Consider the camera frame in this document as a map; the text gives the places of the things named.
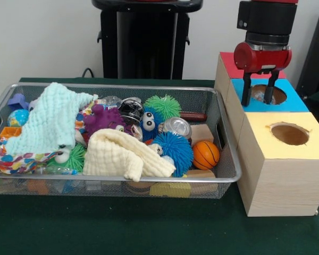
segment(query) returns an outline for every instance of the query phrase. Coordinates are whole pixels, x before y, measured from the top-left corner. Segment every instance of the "blue spiky ball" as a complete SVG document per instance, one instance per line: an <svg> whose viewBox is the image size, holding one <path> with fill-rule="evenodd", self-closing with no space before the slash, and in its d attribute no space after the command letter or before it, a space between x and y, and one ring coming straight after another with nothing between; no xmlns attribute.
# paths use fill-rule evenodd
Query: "blue spiky ball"
<svg viewBox="0 0 319 255"><path fill-rule="evenodd" d="M145 113L152 113L152 115L154 116L155 128L152 131L146 131L143 128L143 121L140 122L140 127L142 128L143 133L143 142L154 139L158 135L158 125L163 122L162 116L157 111L155 111L155 109L151 107L145 107L144 114Z"/></svg>
<svg viewBox="0 0 319 255"><path fill-rule="evenodd" d="M153 143L162 147L163 156L167 155L174 160L176 167L174 177L182 177L188 171L194 160L194 153L186 138L172 132L165 132L159 134Z"/></svg>

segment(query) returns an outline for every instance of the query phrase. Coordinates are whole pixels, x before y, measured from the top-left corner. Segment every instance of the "red handle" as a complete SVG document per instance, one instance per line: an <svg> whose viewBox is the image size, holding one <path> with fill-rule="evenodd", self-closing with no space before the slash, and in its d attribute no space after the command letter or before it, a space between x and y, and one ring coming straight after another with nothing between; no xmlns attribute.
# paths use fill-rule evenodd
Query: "red handle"
<svg viewBox="0 0 319 255"><path fill-rule="evenodd" d="M181 118L186 121L204 122L207 120L205 113L181 112Z"/></svg>

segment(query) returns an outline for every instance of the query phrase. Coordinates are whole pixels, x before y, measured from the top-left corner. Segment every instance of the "black cable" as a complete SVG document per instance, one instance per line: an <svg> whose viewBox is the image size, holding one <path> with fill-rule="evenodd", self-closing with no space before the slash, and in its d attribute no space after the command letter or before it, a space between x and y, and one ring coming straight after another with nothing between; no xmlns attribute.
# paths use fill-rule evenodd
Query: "black cable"
<svg viewBox="0 0 319 255"><path fill-rule="evenodd" d="M95 77L93 71L91 70L91 68L86 68L86 69L84 70L83 74L81 75L82 78L85 77L85 74L87 73L87 71L90 72L92 78Z"/></svg>

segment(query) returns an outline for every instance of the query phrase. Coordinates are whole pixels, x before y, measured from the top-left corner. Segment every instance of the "metal basket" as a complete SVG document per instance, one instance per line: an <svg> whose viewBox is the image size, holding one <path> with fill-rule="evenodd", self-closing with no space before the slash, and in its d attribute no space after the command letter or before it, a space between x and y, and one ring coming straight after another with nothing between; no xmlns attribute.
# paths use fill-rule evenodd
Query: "metal basket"
<svg viewBox="0 0 319 255"><path fill-rule="evenodd" d="M37 99L48 84L18 83L0 96L0 133L11 113L7 101L22 93L27 101ZM214 143L221 151L220 161L212 169L214 178L142 177L140 183L123 176L0 174L0 194L50 196L112 196L112 197L177 197L221 198L230 184L241 176L233 134L221 96L211 88L145 87L116 85L66 84L75 92L115 95L119 98L139 97L142 101L158 95L173 96L185 112L206 113Z"/></svg>

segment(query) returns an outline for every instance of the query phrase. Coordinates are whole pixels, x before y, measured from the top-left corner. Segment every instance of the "green toy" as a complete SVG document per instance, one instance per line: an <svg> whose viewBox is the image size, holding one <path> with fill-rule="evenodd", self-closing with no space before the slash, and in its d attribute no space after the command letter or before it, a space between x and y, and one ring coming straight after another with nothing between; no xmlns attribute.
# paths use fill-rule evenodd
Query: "green toy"
<svg viewBox="0 0 319 255"><path fill-rule="evenodd" d="M151 107L163 116L163 120L172 117L180 117L181 106L175 98L169 95L165 97L152 96L148 98L144 106Z"/></svg>
<svg viewBox="0 0 319 255"><path fill-rule="evenodd" d="M65 163L59 164L55 161L55 158L52 158L47 162L47 167L49 166L59 166L66 167L72 170L77 170L78 173L83 172L84 160L85 160L86 149L83 145L78 143L73 150L70 152L69 160Z"/></svg>

